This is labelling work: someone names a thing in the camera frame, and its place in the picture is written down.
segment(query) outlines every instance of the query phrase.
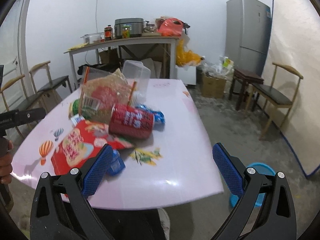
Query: refrigerator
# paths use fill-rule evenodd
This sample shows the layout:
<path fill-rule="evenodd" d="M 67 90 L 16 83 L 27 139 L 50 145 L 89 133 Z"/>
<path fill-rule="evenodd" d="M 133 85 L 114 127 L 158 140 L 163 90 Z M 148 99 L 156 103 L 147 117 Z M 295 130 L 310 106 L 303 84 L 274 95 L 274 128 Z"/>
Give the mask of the refrigerator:
<path fill-rule="evenodd" d="M 270 7 L 258 0 L 227 2 L 225 56 L 235 67 L 261 76 L 271 33 Z"/>

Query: white box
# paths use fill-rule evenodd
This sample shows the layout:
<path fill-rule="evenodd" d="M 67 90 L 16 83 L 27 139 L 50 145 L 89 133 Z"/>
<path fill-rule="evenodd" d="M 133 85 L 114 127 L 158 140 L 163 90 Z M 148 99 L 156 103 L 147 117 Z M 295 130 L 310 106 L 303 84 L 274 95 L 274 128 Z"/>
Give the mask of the white box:
<path fill-rule="evenodd" d="M 180 79 L 185 85 L 196 85 L 197 68 L 195 66 L 176 66 L 176 69 L 177 79 Z"/>

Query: pink tabletop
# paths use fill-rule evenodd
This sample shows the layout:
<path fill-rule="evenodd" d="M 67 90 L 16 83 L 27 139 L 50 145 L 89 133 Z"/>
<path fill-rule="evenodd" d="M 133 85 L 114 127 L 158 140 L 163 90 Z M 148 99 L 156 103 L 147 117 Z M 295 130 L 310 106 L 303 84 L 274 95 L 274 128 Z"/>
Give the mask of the pink tabletop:
<path fill-rule="evenodd" d="M 17 150 L 12 175 L 36 188 L 40 175 L 55 175 L 51 163 L 54 149 L 72 130 L 68 119 L 69 104 L 79 98 L 76 90 L 56 106 L 30 132 Z M 148 151 L 160 148 L 162 158 L 156 165 L 138 163 L 129 156 L 131 150 L 120 151 L 126 168 L 119 176 L 105 176 L 95 195 L 88 198 L 92 207 L 103 209 L 151 209 L 173 206 L 223 192 L 219 170 L 212 158 L 212 146 L 196 106 L 180 80 L 151 79 L 145 104 L 164 113 L 162 131 L 137 147 Z M 63 128 L 55 141 L 54 132 Z M 40 145 L 50 140 L 53 148 L 41 166 Z"/>

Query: red snack package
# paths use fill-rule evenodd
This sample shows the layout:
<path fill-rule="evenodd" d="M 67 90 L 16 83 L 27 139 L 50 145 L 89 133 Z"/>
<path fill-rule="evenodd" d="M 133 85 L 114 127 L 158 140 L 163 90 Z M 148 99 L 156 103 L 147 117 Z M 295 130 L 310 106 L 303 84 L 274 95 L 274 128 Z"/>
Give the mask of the red snack package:
<path fill-rule="evenodd" d="M 108 133 L 104 123 L 80 121 L 55 149 L 51 162 L 56 175 L 63 175 L 72 168 L 81 168 L 88 158 L 95 157 L 108 143 L 113 149 L 133 148 L 127 140 Z"/>

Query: rice cooker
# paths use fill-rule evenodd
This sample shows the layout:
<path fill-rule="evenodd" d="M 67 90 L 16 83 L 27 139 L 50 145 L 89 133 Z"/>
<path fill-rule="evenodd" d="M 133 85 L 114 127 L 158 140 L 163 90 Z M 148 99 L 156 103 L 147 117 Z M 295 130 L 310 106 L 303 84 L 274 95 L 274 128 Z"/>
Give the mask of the rice cooker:
<path fill-rule="evenodd" d="M 142 18 L 117 19 L 115 21 L 116 39 L 122 38 L 123 27 L 129 27 L 130 37 L 141 37 L 142 31 L 143 31 L 143 19 Z"/>

